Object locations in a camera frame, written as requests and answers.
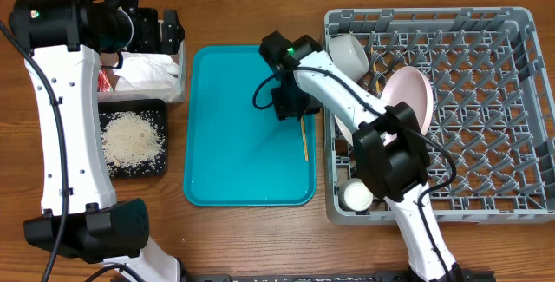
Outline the wooden chopstick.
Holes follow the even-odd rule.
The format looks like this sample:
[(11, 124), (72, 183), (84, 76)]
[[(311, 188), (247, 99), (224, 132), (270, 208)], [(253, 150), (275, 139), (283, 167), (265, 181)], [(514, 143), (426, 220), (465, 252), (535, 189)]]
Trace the wooden chopstick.
[(377, 70), (377, 65), (376, 64), (377, 64), (377, 61), (375, 61), (373, 63), (373, 73), (374, 73), (374, 81), (375, 81), (375, 91), (379, 95), (381, 93), (380, 83), (379, 83), (380, 74)]
[(304, 159), (305, 159), (305, 161), (308, 161), (309, 160), (309, 152), (308, 152), (306, 131), (305, 131), (305, 125), (304, 125), (304, 118), (303, 117), (301, 117), (301, 119), (300, 119), (300, 126), (301, 126), (302, 140), (303, 140)]

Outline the white napkin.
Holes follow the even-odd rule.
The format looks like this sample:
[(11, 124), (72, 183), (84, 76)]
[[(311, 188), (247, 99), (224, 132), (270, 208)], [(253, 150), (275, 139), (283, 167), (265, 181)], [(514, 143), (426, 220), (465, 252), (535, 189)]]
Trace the white napkin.
[(115, 91), (167, 89), (178, 82), (180, 68), (170, 55), (123, 52), (123, 64), (114, 69)]

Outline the red sauce packet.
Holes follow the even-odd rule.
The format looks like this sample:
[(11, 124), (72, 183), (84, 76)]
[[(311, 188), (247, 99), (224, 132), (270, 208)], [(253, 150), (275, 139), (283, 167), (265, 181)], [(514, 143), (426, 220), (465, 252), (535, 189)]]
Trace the red sauce packet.
[(98, 91), (100, 93), (107, 93), (112, 92), (113, 90), (113, 86), (108, 79), (106, 71), (104, 69), (100, 69), (98, 75)]

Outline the grey bowl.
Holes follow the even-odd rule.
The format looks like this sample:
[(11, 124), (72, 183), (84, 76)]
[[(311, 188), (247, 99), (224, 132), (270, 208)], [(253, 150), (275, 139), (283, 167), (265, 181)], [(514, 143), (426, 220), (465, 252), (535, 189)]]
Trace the grey bowl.
[(358, 82), (369, 71), (367, 53), (351, 34), (331, 38), (328, 52), (332, 62), (354, 82)]

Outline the cooked rice pile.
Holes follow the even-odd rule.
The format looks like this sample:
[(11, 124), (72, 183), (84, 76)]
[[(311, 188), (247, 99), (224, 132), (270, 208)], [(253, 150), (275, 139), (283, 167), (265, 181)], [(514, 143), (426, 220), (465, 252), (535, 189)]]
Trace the cooked rice pile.
[(110, 174), (154, 174), (164, 166), (165, 128), (150, 111), (105, 114), (108, 123), (101, 131), (101, 143)]

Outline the white cup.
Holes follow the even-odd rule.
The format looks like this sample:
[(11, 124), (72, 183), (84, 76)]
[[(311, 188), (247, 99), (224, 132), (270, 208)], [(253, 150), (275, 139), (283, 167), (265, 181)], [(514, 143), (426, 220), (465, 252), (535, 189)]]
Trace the white cup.
[(374, 195), (360, 179), (351, 178), (340, 185), (338, 198), (340, 203), (347, 209), (363, 212), (370, 208)]

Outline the large white plate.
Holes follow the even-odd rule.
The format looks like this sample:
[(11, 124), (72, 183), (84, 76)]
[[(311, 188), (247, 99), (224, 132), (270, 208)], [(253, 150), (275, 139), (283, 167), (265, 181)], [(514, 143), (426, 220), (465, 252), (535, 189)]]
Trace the large white plate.
[(398, 69), (387, 80), (381, 99), (391, 106), (407, 103), (415, 112), (421, 133), (428, 132), (434, 110), (433, 90), (420, 70), (411, 66)]

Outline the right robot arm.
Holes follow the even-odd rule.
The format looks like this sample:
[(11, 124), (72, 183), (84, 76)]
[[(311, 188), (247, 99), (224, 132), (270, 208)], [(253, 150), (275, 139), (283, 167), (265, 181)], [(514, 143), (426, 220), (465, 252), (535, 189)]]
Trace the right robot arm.
[(290, 41), (274, 31), (258, 52), (280, 83), (269, 104), (278, 119), (300, 120), (326, 107), (351, 132), (358, 177), (393, 212), (408, 250), (411, 280), (464, 280), (429, 198), (437, 188), (428, 183), (428, 148), (444, 149), (422, 133), (414, 110), (367, 92), (308, 35)]

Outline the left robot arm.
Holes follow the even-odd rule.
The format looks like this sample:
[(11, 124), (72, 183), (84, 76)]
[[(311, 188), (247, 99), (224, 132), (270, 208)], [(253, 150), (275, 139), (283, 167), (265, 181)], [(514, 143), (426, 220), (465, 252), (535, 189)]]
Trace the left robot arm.
[(24, 222), (26, 241), (51, 259), (81, 259), (132, 281), (185, 280), (181, 261), (151, 238), (145, 202), (117, 199), (97, 94), (101, 54), (179, 51), (177, 13), (139, 0), (16, 0), (1, 30), (24, 58), (40, 120), (41, 214)]

